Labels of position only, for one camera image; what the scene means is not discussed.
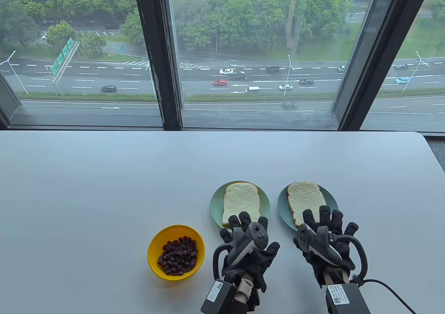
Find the person's left hand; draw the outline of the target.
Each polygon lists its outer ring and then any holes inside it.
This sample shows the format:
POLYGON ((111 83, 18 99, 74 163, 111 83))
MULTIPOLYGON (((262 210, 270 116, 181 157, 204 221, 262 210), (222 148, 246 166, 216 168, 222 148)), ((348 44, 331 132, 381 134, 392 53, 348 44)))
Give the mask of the person's left hand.
MULTIPOLYGON (((252 220, 247 212, 240 212, 238 217, 235 215, 230 216, 228 222, 232 229, 232 233, 227 229, 222 229, 220 231, 220 236, 225 243, 230 243, 233 240, 233 236, 235 235, 234 228, 240 227, 243 230, 243 233, 245 233, 252 220)), ((268 219, 264 216, 260 216, 258 222, 264 227, 267 235, 268 219)), ((264 273, 272 264, 279 249, 280 245, 278 242, 271 242, 267 249, 253 249, 251 253, 248 253, 240 261, 240 263, 231 266, 229 266, 227 262, 227 255, 224 258, 221 275, 224 277, 225 281, 235 284, 238 284, 241 277, 244 275, 249 275, 253 279, 254 288, 265 293, 267 285, 264 279, 264 273)))

